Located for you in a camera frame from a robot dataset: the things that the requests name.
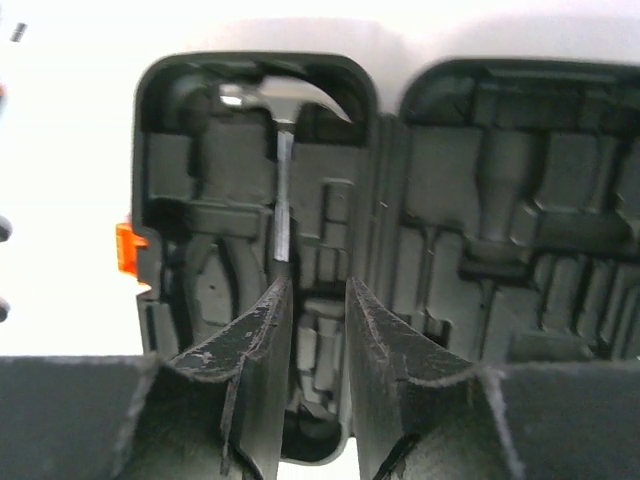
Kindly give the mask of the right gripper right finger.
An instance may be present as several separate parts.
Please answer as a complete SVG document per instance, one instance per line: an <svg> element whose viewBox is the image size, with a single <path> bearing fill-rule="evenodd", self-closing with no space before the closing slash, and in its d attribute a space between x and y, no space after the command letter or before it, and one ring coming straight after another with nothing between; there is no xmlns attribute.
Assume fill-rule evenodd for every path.
<svg viewBox="0 0 640 480"><path fill-rule="evenodd" d="M364 479L635 479L635 361L468 362L346 287L353 426Z"/></svg>

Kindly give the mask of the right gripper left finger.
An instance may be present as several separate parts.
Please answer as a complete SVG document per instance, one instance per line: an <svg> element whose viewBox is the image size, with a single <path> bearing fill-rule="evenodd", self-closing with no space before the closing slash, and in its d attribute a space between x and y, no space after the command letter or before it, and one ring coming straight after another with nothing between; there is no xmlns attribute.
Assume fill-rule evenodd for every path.
<svg viewBox="0 0 640 480"><path fill-rule="evenodd" d="M5 479L272 479L281 454L292 285L166 361L1 361Z"/></svg>

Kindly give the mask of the black plastic tool case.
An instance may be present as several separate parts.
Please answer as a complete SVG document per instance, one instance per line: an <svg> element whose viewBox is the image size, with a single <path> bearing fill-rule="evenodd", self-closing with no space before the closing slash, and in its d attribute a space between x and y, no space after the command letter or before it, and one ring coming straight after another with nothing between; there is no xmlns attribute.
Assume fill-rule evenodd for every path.
<svg viewBox="0 0 640 480"><path fill-rule="evenodd" d="M277 120L218 87L295 79L336 100L297 114L288 273L273 260ZM135 96L123 270L143 348L170 361L292 285L279 462L355 438L346 287L471 363L639 365L639 71L453 60L378 108L354 61L304 53L174 55Z"/></svg>

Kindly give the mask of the black handle claw hammer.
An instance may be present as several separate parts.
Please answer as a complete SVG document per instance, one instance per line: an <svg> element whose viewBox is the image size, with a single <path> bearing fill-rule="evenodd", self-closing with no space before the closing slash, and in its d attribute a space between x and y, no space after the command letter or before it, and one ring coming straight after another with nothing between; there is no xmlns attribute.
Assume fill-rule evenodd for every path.
<svg viewBox="0 0 640 480"><path fill-rule="evenodd" d="M222 104L230 110L264 107L276 114L277 193L273 215L273 260L279 273L288 273L291 248L290 171L297 114L304 103L316 103L339 119L351 118L327 93L308 82L269 77L257 84L226 82L218 87Z"/></svg>

